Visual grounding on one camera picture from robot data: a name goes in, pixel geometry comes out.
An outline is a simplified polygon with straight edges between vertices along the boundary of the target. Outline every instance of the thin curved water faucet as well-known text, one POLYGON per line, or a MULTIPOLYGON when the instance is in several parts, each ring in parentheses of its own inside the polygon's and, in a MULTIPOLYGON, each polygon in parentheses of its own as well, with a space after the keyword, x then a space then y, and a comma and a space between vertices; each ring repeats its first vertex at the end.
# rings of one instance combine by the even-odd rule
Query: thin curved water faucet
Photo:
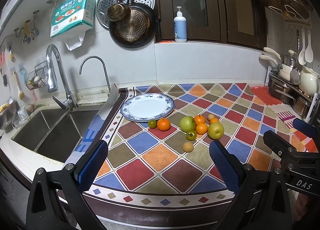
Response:
POLYGON ((64 73, 64 70, 63 70, 60 53, 58 51, 58 48, 54 44, 50 44, 46 52, 46 61, 47 61, 47 67, 48 67, 48 81, 47 81, 48 93, 52 93, 58 90, 57 77, 56 77, 54 67, 53 67, 53 62, 52 62, 52 52, 54 53, 57 60, 61 80, 62 80, 64 89, 66 91, 67 100, 64 102, 61 102, 56 96, 53 96, 52 98, 62 109, 66 110, 68 107, 70 107, 71 110, 74 110, 78 107, 78 104, 76 103, 75 98, 69 88, 66 74, 64 73))
POLYGON ((108 89, 109 89, 109 92, 111 92, 110 83, 109 83, 109 79, 108 79, 108 74, 107 74, 107 70, 106 70, 106 65, 105 65, 105 63, 104 63, 104 61, 103 61, 102 58, 100 58, 100 57, 98 57, 98 56, 90 56, 90 57, 86 58, 86 59, 81 63, 81 65, 80 65, 79 75, 81 75, 81 73, 82 73, 82 68, 83 68, 84 63, 85 63, 87 60, 89 60, 89 59, 97 59, 97 60, 100 60, 100 61, 101 61, 102 65, 103 65, 104 75, 106 76, 108 89))

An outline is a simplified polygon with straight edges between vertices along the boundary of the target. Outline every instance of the white plate with blue rim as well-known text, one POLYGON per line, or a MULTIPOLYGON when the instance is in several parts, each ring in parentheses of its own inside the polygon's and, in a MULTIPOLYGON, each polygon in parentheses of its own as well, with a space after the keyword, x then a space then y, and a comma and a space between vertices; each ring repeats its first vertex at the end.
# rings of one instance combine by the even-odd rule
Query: white plate with blue rim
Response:
POLYGON ((173 109, 174 101, 171 97, 148 93, 128 99, 122 104, 120 111, 130 121, 148 122, 165 117, 173 109))

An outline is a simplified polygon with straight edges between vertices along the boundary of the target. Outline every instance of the paper towel package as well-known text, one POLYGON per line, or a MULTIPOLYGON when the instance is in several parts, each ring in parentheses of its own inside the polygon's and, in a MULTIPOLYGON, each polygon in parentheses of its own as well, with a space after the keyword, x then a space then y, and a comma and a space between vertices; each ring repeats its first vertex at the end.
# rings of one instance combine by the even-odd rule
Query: paper towel package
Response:
POLYGON ((67 0, 53 13, 51 38, 63 41, 71 51, 82 45, 86 30, 93 28, 95 0, 67 0))

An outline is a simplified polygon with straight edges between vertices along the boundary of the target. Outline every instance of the screw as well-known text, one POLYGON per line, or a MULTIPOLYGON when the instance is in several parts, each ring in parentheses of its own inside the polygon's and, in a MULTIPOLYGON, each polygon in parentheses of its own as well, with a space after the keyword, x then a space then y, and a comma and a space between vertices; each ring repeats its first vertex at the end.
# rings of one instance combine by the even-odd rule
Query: screw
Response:
POLYGON ((279 168, 275 168, 275 169, 274 169, 274 172, 275 172, 276 174, 280 174, 280 173, 281 173, 281 170, 280 170, 279 168))
POLYGON ((244 167, 246 170, 252 170, 252 165, 250 165, 249 163, 244 164, 243 167, 244 167))
POLYGON ((44 172, 44 169, 43 169, 43 168, 39 168, 39 169, 37 170, 37 174, 38 174, 38 175, 42 174, 42 172, 44 172))
POLYGON ((73 164, 72 163, 68 163, 66 166, 65 166, 66 170, 71 170, 73 168, 73 164))

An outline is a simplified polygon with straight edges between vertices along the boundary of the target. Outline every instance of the stainless steel sink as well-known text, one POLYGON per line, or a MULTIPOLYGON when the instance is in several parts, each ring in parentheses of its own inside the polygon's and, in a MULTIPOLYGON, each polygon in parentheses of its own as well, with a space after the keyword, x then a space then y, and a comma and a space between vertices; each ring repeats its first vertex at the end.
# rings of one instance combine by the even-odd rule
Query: stainless steel sink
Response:
POLYGON ((12 140, 48 158, 65 162, 101 107, 40 110, 12 140))

